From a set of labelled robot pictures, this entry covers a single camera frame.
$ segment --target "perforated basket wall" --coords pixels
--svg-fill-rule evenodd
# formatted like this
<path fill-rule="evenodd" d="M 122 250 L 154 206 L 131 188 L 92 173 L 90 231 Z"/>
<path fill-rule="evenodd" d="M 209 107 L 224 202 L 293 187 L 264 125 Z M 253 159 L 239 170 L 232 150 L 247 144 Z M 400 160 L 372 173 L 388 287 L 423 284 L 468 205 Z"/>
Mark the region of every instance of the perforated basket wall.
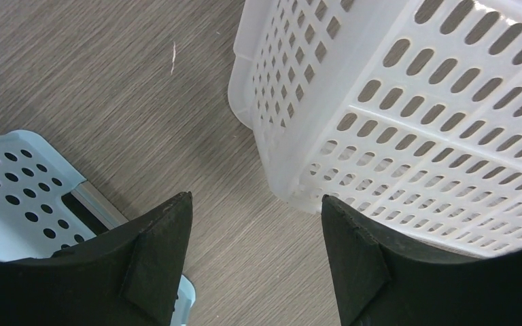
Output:
<path fill-rule="evenodd" d="M 83 181 L 38 134 L 0 136 L 0 261 L 50 257 L 94 237 L 61 201 Z"/>
<path fill-rule="evenodd" d="M 230 102 L 278 197 L 315 212 L 332 194 L 480 255 L 522 247 L 522 1 L 276 0 L 257 24 Z"/>

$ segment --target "floor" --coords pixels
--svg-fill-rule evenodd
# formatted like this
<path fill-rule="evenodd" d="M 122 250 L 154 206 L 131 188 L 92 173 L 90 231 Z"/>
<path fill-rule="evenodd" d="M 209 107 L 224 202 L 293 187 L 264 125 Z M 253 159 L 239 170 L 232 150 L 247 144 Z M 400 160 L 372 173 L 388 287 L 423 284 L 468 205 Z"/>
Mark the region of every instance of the floor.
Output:
<path fill-rule="evenodd" d="M 130 219 L 193 193 L 189 325 L 338 325 L 319 217 L 272 196 L 228 106 L 242 8 L 0 0 L 0 134 L 38 132 Z"/>

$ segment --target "plastic basket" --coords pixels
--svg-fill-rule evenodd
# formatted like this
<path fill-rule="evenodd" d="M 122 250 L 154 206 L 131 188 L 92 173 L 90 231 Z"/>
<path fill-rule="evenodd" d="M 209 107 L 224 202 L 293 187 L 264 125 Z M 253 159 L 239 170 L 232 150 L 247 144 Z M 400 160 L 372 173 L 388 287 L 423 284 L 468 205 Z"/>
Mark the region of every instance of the plastic basket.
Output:
<path fill-rule="evenodd" d="M 522 247 L 522 1 L 247 0 L 234 51 L 229 102 L 280 199 Z"/>
<path fill-rule="evenodd" d="M 38 134 L 17 130 L 0 136 L 0 261 L 50 257 L 95 237 L 61 198 L 85 183 Z M 95 211 L 110 210 L 108 202 L 89 199 Z M 110 229 L 125 222 L 121 216 L 107 226 Z M 194 287 L 182 276 L 171 325 L 186 324 L 195 298 Z"/>

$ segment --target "light blue plastic basket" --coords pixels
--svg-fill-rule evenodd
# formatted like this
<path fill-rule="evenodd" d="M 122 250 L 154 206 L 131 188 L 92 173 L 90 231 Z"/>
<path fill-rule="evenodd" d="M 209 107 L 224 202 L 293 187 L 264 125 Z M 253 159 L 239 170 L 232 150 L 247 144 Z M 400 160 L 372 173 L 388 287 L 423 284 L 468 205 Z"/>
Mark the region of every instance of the light blue plastic basket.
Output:
<path fill-rule="evenodd" d="M 26 130 L 0 136 L 0 261 L 50 257 L 95 237 L 61 200 L 84 185 L 87 191 L 80 196 L 100 217 L 107 217 L 105 226 L 112 229 L 126 222 L 43 137 Z M 171 326 L 187 323 L 195 299 L 195 288 L 182 276 Z"/>

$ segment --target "gray laminate floor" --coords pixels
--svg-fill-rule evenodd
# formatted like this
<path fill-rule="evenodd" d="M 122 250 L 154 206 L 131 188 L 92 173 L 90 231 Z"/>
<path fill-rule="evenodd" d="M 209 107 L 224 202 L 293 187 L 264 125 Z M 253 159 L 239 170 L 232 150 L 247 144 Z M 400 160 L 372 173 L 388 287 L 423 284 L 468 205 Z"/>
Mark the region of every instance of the gray laminate floor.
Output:
<path fill-rule="evenodd" d="M 228 106 L 242 7 L 0 0 L 0 134 L 38 132 L 130 219 L 193 192 L 189 326 L 338 325 L 319 218 L 271 195 Z"/>

